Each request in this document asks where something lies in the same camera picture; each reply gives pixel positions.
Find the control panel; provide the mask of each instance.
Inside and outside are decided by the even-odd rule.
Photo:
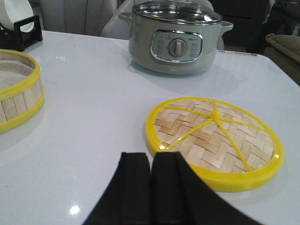
[[[158,30],[151,42],[151,54],[154,58],[174,63],[195,61],[202,50],[202,36],[178,30]]]

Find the beige cushion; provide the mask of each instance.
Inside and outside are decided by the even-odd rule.
[[[268,34],[266,41],[295,62],[300,64],[300,37]]]

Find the bamboo steamer lid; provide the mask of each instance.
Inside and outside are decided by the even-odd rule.
[[[284,153],[277,135],[251,113],[200,97],[175,98],[156,106],[146,122],[154,155],[179,151],[212,189],[244,191],[269,182]]]
[[[42,107],[44,96],[34,58],[0,50],[0,133],[31,118]]]

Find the pot handle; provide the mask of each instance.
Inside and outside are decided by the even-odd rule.
[[[233,24],[231,22],[222,21],[220,36],[222,36],[226,31],[232,30]]]
[[[125,21],[129,26],[131,26],[131,21],[132,21],[132,17],[131,17],[132,13],[127,13],[127,12],[123,12],[118,14],[118,17]]]

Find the electric cooking pot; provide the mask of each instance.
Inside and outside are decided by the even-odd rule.
[[[174,75],[205,70],[214,61],[219,37],[233,28],[220,14],[189,0],[148,1],[119,18],[130,26],[133,60]]]

